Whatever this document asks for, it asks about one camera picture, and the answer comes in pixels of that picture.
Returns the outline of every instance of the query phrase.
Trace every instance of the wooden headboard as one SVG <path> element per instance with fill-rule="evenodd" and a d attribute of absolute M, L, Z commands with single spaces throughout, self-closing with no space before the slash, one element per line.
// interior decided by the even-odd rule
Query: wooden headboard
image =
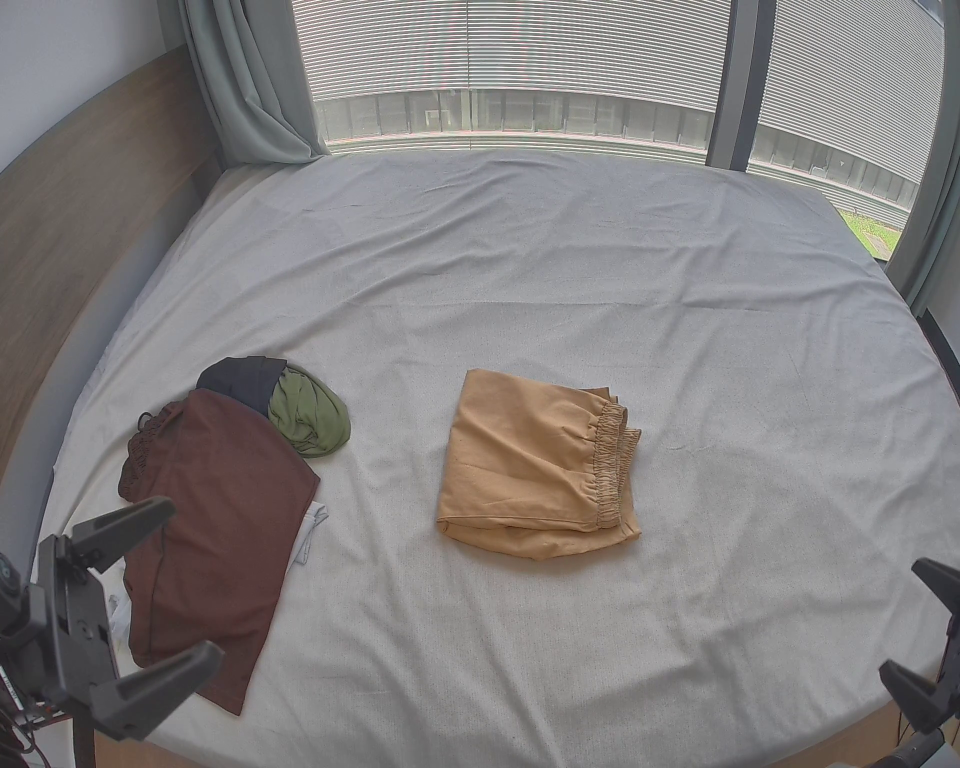
<path fill-rule="evenodd" d="M 0 174 L 0 478 L 91 296 L 216 148 L 181 47 L 67 115 Z"/>

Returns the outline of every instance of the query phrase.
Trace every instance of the bed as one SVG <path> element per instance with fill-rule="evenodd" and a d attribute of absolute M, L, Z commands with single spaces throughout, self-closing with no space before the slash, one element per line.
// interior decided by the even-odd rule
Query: bed
<path fill-rule="evenodd" d="M 330 513 L 204 765 L 765 765 L 929 669 L 960 550 L 960 409 L 819 192 L 560 153 L 227 172 L 77 400 L 41 536 L 120 506 L 137 417 L 227 356 L 347 403 Z M 534 563 L 434 524 L 466 370 L 609 386 L 643 429 L 639 542 Z M 108 588 L 119 588 L 116 583 Z M 134 669 L 129 652 L 122 671 Z"/>

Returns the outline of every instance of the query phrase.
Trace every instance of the white wall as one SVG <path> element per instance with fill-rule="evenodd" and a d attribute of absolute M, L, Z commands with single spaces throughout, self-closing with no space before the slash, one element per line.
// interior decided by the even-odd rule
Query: white wall
<path fill-rule="evenodd" d="M 164 50 L 156 0 L 0 0 L 0 170 Z"/>
<path fill-rule="evenodd" d="M 927 308 L 953 353 L 960 357 L 960 245 L 947 263 Z"/>

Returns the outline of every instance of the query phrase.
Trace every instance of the wooden bed frame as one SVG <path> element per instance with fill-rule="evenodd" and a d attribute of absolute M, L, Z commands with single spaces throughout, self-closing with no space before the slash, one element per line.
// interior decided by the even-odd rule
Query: wooden bed frame
<path fill-rule="evenodd" d="M 79 388 L 146 277 L 128 280 L 125 298 L 103 294 L 185 186 L 205 197 L 221 173 L 217 154 L 216 133 L 181 47 L 76 109 L 0 174 L 0 489 L 26 482 L 20 477 L 26 463 L 50 476 Z M 71 337 L 87 316 L 103 314 L 111 301 L 100 346 L 85 355 L 71 351 Z M 63 378 L 73 383 L 58 389 Z M 65 401 L 56 401 L 58 393 Z M 44 420 L 52 408 L 60 415 Z M 37 431 L 44 433 L 40 447 Z M 28 497 L 35 509 L 4 507 L 5 498 Z M 43 489 L 0 492 L 0 526 L 3 517 L 23 516 L 20 527 L 28 534 L 21 539 L 32 549 L 44 506 Z M 0 527 L 0 548 L 9 546 L 7 538 Z M 776 766 L 863 765 L 893 748 L 896 727 L 897 711 L 888 705 Z M 83 740 L 92 746 L 89 732 Z M 192 764 L 150 744 L 116 744 L 99 734 L 96 743 L 101 768 Z"/>

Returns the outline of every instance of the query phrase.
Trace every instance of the curtain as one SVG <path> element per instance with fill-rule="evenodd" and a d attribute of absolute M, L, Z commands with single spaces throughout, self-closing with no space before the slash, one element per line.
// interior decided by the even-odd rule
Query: curtain
<path fill-rule="evenodd" d="M 916 317 L 951 258 L 960 258 L 960 0 L 944 0 L 944 85 L 924 178 L 887 276 Z"/>
<path fill-rule="evenodd" d="M 180 0 L 180 18 L 228 165 L 329 155 L 290 0 Z"/>

